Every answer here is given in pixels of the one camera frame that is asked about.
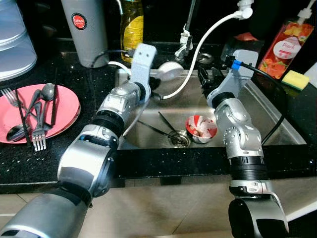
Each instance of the pink plate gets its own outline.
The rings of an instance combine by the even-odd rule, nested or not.
[[[42,89],[44,84],[30,85],[18,89],[19,99],[24,106],[28,107],[32,95],[36,89]],[[51,123],[53,102],[47,103],[46,118],[47,124]],[[58,86],[58,95],[56,98],[56,122],[54,127],[46,132],[46,138],[53,137],[68,129],[78,118],[80,113],[80,104],[76,94],[68,88]],[[36,120],[28,116],[27,122],[32,128],[36,126]],[[19,108],[13,107],[4,96],[0,97],[0,142],[10,144],[26,143],[26,139],[21,139],[16,142],[6,140],[7,132],[15,125],[21,124]]]

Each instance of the black tube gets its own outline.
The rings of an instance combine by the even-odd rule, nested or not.
[[[106,50],[106,51],[102,51],[100,52],[95,58],[94,61],[91,63],[90,68],[93,68],[96,61],[103,55],[108,54],[108,53],[125,53],[126,51],[124,50]]]
[[[276,125],[271,129],[271,131],[262,140],[261,145],[264,145],[267,142],[267,140],[271,137],[271,135],[276,131],[276,129],[282,124],[283,120],[285,119],[285,116],[287,114],[287,94],[286,94],[285,90],[282,88],[282,86],[278,82],[276,82],[276,80],[274,80],[267,73],[265,73],[257,68],[254,68],[246,63],[243,63],[243,62],[241,63],[241,66],[243,66],[244,68],[248,68],[250,70],[253,70],[254,72],[259,73],[262,76],[264,76],[265,78],[269,79],[272,83],[274,83],[278,87],[279,90],[282,91],[283,96],[284,96],[284,111],[281,112],[281,117],[278,120],[278,122],[276,123]]]

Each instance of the plastic container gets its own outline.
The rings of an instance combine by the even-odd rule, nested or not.
[[[74,40],[80,63],[90,68],[95,58],[108,48],[103,0],[62,0],[67,23]],[[109,62],[102,55],[94,68]]]
[[[0,1],[0,51],[23,41],[26,34],[23,18],[14,1]]]
[[[30,37],[25,34],[19,45],[0,52],[0,81],[26,73],[35,65],[36,59]]]
[[[246,40],[241,39],[241,37],[239,37],[242,35],[246,35]],[[264,41],[257,40],[249,32],[240,34],[238,36],[230,37],[223,47],[220,59],[225,62],[227,56],[232,56],[236,50],[241,49],[260,53],[263,45]]]
[[[293,61],[314,27],[305,20],[312,15],[311,7],[316,0],[311,0],[308,7],[298,13],[297,20],[288,20],[276,35],[259,69],[275,79],[280,79]]]
[[[123,15],[120,27],[121,49],[130,51],[136,49],[143,42],[143,8],[141,0],[122,0]],[[131,62],[132,57],[121,54],[126,62]]]

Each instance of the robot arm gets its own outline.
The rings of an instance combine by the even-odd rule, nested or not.
[[[133,57],[132,78],[114,88],[96,116],[63,154],[59,188],[29,202],[0,231],[10,238],[76,238],[94,197],[109,190],[119,137],[129,114],[146,102],[153,46],[140,44]]]
[[[239,61],[255,65],[257,53],[237,50]],[[235,200],[229,206],[229,220],[235,238],[286,237],[288,224],[277,195],[273,192],[260,132],[252,125],[250,115],[236,99],[252,77],[249,69],[233,64],[221,85],[209,93],[208,104],[215,108],[219,130],[223,133],[232,181],[229,187]]]

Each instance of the speckled granite countertop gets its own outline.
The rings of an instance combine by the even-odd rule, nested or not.
[[[72,42],[63,44],[64,50],[61,53],[39,61],[30,72],[15,80],[1,82],[0,88],[54,83],[57,68],[58,83],[77,94],[81,114],[68,130],[48,139],[44,151],[35,153],[33,148],[27,148],[25,144],[0,143],[0,193],[44,191],[54,186],[62,154],[114,87],[116,68],[84,68],[78,62]],[[175,44],[153,44],[158,49],[154,68],[174,59],[171,52]],[[220,55],[221,47],[213,46],[209,51]],[[184,67],[188,68],[189,64],[185,62]],[[261,79],[253,81],[279,108],[278,93]],[[316,176],[317,89],[308,85],[301,93],[292,89],[288,89],[288,93],[287,119],[306,140],[307,145],[264,146],[269,175],[272,179]],[[225,174],[228,174],[225,148],[122,150],[118,152],[113,186],[121,186],[125,179]]]

